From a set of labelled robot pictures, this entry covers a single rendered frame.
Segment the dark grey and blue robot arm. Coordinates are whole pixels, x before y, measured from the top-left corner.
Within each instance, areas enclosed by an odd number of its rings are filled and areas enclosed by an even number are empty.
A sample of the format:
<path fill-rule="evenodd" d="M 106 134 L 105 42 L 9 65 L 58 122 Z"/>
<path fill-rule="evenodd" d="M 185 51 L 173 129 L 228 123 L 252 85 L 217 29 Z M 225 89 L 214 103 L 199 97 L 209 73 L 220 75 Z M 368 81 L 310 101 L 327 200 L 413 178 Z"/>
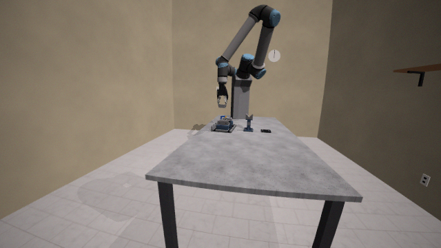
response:
<path fill-rule="evenodd" d="M 253 26 L 260 20 L 263 21 L 263 25 L 260 32 L 258 46 L 256 50 L 255 58 L 251 54 L 244 54 L 241 58 L 241 64 L 239 68 L 231 68 L 228 63 L 245 37 L 249 34 Z M 237 76 L 240 79 L 248 79 L 252 75 L 255 79 L 260 79 L 264 76 L 263 71 L 266 71 L 265 57 L 269 48 L 271 37 L 274 28 L 280 22 L 280 13 L 276 9 L 269 7 L 268 5 L 259 5 L 253 8 L 249 12 L 249 17 L 244 22 L 232 42 L 229 44 L 223 55 L 216 59 L 216 65 L 218 66 L 218 82 L 227 82 L 227 76 Z M 230 65 L 230 66 L 228 66 Z"/>

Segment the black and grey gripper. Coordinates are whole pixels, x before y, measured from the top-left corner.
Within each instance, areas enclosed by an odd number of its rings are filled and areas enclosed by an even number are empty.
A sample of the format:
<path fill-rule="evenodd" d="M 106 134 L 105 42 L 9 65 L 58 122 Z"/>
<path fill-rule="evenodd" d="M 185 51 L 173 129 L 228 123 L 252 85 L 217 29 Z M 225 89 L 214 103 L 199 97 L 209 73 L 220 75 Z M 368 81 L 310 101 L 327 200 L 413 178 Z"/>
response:
<path fill-rule="evenodd" d="M 218 105 L 220 105 L 220 99 L 221 99 L 220 96 L 225 96 L 224 99 L 225 99 L 225 107 L 226 107 L 227 106 L 227 100 L 228 100 L 228 93 L 227 93 L 227 90 L 225 90 L 225 88 L 224 88 L 225 87 L 224 84 L 226 84 L 226 83 L 223 83 L 223 85 L 221 85 L 221 82 L 220 82 L 218 84 L 219 84 L 219 89 L 223 88 L 223 90 L 217 90 L 218 91 L 218 94 L 217 94 Z"/>

